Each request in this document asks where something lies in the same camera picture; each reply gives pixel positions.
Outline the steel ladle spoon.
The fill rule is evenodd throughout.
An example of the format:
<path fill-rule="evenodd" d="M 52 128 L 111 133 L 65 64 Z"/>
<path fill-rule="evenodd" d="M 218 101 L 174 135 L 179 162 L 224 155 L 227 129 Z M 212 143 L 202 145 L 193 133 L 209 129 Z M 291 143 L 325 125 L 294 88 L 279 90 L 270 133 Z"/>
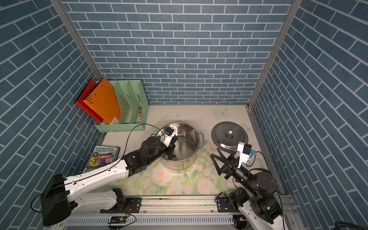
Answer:
<path fill-rule="evenodd" d="M 177 156 L 175 154 L 172 154 L 171 156 L 168 157 L 168 160 L 177 161 Z"/>

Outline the steel pot lid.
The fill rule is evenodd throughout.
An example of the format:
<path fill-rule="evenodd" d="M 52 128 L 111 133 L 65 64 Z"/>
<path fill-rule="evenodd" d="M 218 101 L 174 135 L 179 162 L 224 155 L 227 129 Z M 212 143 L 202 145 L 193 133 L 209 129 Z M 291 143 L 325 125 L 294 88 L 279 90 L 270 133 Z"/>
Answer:
<path fill-rule="evenodd" d="M 211 130 L 211 138 L 217 147 L 231 151 L 236 151 L 240 142 L 248 143 L 244 128 L 231 121 L 216 124 Z"/>

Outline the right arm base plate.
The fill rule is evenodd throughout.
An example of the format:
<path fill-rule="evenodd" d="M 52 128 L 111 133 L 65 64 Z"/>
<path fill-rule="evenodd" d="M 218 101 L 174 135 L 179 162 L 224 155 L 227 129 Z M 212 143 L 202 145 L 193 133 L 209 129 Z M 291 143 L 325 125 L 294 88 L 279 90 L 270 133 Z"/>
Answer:
<path fill-rule="evenodd" d="M 215 203 L 217 205 L 217 210 L 219 213 L 236 213 L 239 212 L 237 209 L 235 209 L 231 203 L 229 202 L 229 199 L 224 196 L 219 196 L 215 198 Z"/>

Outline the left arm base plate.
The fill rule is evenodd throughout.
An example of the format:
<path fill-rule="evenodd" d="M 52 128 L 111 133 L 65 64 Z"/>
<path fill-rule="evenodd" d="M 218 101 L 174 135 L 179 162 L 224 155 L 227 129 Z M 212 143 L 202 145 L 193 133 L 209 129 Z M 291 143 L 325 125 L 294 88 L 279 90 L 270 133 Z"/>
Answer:
<path fill-rule="evenodd" d="M 125 200 L 117 198 L 117 202 L 110 209 L 101 209 L 100 213 L 103 213 L 103 214 L 139 213 L 141 202 L 142 202 L 142 198 L 139 198 L 139 197 L 131 197 Z"/>

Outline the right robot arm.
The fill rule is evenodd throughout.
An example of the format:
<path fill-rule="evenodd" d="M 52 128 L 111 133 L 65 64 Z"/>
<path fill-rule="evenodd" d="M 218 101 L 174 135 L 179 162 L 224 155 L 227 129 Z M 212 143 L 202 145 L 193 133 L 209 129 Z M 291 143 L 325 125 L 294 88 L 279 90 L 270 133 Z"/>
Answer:
<path fill-rule="evenodd" d="M 232 151 L 225 150 L 228 157 L 220 149 L 217 151 L 218 155 L 210 155 L 217 173 L 241 185 L 229 195 L 221 192 L 216 196 L 218 212 L 241 213 L 234 220 L 238 229 L 245 227 L 241 223 L 245 220 L 254 230 L 286 230 L 282 202 L 274 196 L 278 186 L 271 172 L 263 168 L 247 169 L 249 156 L 244 153 L 236 158 Z"/>

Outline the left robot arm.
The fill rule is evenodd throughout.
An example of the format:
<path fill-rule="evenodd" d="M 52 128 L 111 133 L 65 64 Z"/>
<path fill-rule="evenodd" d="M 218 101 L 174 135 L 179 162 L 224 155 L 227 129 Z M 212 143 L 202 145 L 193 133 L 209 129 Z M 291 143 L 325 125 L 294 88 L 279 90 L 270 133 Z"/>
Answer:
<path fill-rule="evenodd" d="M 55 225 L 73 210 L 81 207 L 77 198 L 115 180 L 133 176 L 158 160 L 161 156 L 171 156 L 178 136 L 149 137 L 140 149 L 124 155 L 120 160 L 102 168 L 76 176 L 64 177 L 61 173 L 50 178 L 43 190 L 41 213 L 44 226 Z"/>

